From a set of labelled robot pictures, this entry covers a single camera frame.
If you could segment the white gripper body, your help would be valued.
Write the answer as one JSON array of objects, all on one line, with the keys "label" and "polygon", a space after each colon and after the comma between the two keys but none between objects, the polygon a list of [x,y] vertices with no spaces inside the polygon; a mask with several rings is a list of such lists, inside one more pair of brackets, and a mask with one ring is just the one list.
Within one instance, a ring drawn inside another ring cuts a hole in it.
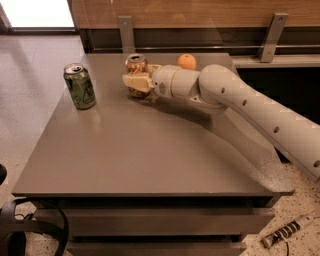
[{"label": "white gripper body", "polygon": [[173,98],[172,83],[175,74],[180,70],[179,66],[164,65],[156,69],[152,74],[154,92],[159,97]]}]

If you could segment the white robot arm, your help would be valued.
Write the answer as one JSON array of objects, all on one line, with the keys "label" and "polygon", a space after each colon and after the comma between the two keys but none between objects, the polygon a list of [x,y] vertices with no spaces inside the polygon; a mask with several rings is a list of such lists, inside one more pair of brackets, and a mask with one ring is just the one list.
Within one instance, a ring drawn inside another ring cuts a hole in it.
[{"label": "white robot arm", "polygon": [[234,110],[306,176],[320,179],[320,126],[259,93],[230,69],[218,64],[200,71],[152,65],[148,72],[125,74],[122,79],[129,88],[182,98],[208,112]]}]

